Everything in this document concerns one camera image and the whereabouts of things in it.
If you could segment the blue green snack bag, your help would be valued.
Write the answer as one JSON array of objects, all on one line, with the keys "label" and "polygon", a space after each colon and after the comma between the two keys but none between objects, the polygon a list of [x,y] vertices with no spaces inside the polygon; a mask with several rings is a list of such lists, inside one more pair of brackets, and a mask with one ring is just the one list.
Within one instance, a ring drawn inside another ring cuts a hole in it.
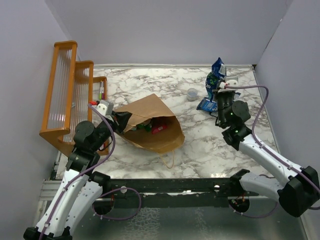
[{"label": "blue green snack bag", "polygon": [[214,100],[215,90],[217,89],[219,82],[223,80],[226,75],[226,66],[219,57],[211,66],[211,72],[206,76],[205,80],[205,88],[210,101]]}]

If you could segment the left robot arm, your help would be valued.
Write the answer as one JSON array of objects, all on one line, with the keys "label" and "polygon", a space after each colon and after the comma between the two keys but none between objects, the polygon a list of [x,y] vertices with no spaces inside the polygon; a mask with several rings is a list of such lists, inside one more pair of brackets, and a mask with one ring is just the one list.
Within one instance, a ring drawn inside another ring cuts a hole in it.
[{"label": "left robot arm", "polygon": [[98,197],[111,190],[110,177],[95,172],[101,164],[98,149],[115,134],[123,133],[132,114],[112,112],[101,116],[98,126],[88,120],[77,124],[72,152],[60,186],[47,211],[34,227],[28,227],[25,240],[71,240],[77,225]]}]

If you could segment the brown paper bag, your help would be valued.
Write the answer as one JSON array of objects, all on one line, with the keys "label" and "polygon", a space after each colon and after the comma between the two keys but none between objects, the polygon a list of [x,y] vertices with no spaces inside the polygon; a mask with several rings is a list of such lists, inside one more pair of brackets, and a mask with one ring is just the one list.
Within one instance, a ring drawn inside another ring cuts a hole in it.
[{"label": "brown paper bag", "polygon": [[137,148],[157,153],[161,158],[185,141],[180,122],[171,109],[151,94],[115,110],[131,114],[121,137]]}]

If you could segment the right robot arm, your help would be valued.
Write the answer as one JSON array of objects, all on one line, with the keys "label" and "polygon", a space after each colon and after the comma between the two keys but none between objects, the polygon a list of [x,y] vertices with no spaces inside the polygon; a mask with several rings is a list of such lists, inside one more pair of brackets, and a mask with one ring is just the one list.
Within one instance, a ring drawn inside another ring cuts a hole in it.
[{"label": "right robot arm", "polygon": [[237,151],[249,156],[266,169],[272,178],[258,176],[249,170],[241,170],[230,182],[229,189],[240,196],[254,192],[268,197],[291,216],[300,217],[320,199],[318,172],[311,166],[302,167],[274,151],[246,126],[250,119],[246,102],[234,100],[236,87],[219,87],[216,125],[222,128],[225,142]]}]

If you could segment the light blue snack bag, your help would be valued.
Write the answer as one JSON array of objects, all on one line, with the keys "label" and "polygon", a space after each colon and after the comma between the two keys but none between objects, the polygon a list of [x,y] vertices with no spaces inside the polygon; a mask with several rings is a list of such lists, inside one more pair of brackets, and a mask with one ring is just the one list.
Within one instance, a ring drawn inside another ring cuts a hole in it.
[{"label": "light blue snack bag", "polygon": [[212,113],[218,110],[218,105],[215,101],[211,101],[209,98],[205,97],[197,105],[196,109]]}]

